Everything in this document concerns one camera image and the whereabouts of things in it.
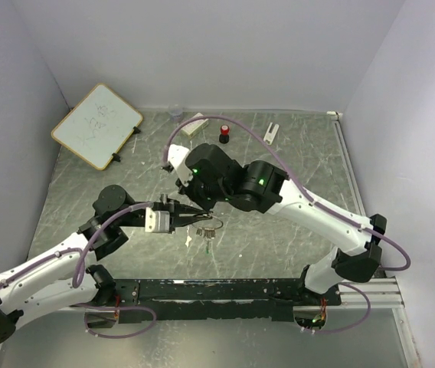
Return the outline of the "silver key bunch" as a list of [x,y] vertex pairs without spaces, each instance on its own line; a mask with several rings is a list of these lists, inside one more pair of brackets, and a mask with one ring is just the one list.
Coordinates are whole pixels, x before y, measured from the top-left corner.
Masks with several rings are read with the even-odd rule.
[[196,235],[206,239],[214,239],[216,231],[217,231],[216,228],[197,227]]

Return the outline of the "large metal keyring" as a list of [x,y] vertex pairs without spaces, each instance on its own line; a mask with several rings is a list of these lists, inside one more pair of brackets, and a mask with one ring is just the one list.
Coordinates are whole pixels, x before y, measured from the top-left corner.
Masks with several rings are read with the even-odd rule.
[[224,226],[224,223],[218,217],[213,215],[204,215],[199,222],[195,223],[195,225],[204,230],[216,231],[221,229]]

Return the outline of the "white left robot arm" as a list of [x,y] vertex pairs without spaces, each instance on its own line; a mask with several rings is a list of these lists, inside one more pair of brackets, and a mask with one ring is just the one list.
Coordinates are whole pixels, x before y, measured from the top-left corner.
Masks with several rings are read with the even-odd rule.
[[99,262],[128,238],[123,227],[173,233],[208,217],[208,212],[163,195],[136,202],[121,186],[104,188],[93,217],[60,244],[0,273],[0,344],[29,322],[64,307],[114,307],[116,282]]

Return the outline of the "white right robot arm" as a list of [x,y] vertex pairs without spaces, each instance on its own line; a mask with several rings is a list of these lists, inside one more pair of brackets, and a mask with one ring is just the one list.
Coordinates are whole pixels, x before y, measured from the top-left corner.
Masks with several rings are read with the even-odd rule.
[[182,195],[210,212],[226,202],[243,212],[276,215],[328,239],[334,248],[311,264],[297,287],[298,298],[315,304],[341,281],[365,283],[381,263],[379,238],[373,230],[385,230],[381,215],[356,215],[313,196],[307,199],[289,175],[263,160],[241,166],[219,146],[202,143],[194,149],[172,144],[168,161],[178,176]]

